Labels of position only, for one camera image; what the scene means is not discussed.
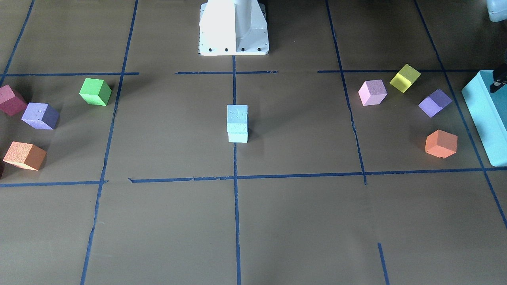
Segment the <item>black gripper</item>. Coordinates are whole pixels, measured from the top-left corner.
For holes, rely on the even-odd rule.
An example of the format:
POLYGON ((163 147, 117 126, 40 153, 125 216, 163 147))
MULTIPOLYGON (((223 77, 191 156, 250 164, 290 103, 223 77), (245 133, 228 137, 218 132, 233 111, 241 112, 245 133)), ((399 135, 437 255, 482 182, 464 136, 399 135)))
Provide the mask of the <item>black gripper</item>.
POLYGON ((493 83, 490 85, 490 92, 495 93, 507 83, 507 64, 502 63, 492 71, 493 83))

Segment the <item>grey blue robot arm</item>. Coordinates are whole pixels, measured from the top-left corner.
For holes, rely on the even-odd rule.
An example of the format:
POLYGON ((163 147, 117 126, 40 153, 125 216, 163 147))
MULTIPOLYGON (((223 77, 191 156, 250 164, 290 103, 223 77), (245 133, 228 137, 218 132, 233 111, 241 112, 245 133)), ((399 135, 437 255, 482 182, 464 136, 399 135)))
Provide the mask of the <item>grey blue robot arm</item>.
MULTIPOLYGON (((489 18, 492 22, 505 21, 507 18, 506 0, 487 0, 486 1, 489 18)), ((505 62, 492 71, 493 83, 490 85, 490 92, 495 93, 507 83, 507 64, 506 54, 505 62)))

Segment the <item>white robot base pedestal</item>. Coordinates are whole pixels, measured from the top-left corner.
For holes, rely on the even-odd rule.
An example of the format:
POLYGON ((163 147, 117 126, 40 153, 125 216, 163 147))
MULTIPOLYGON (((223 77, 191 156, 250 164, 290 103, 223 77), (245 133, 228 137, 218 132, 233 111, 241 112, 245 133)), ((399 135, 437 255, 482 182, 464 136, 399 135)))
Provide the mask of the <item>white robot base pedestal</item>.
POLYGON ((198 54, 266 55, 267 28, 266 7, 257 0, 209 0, 200 7, 198 54))

